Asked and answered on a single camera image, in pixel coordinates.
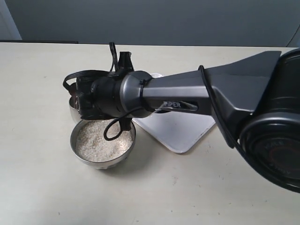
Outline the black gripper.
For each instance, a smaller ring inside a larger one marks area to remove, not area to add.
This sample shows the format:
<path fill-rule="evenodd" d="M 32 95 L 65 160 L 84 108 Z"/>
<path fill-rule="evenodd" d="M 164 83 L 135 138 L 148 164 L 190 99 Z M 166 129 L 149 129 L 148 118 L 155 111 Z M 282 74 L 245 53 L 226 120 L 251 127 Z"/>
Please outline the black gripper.
<path fill-rule="evenodd" d="M 105 115 L 94 106 L 91 86 L 97 77 L 78 77 L 76 79 L 79 114 L 82 119 L 105 119 Z"/>

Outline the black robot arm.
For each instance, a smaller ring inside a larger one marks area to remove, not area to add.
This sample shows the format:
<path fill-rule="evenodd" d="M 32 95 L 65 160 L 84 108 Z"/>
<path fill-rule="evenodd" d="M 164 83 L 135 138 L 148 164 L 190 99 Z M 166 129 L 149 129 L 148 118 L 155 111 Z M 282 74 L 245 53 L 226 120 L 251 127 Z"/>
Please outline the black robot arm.
<path fill-rule="evenodd" d="M 300 51 L 265 51 L 217 67 L 153 78 L 132 68 L 84 71 L 76 80 L 85 120 L 180 112 L 211 116 L 231 148 L 270 182 L 300 190 Z"/>

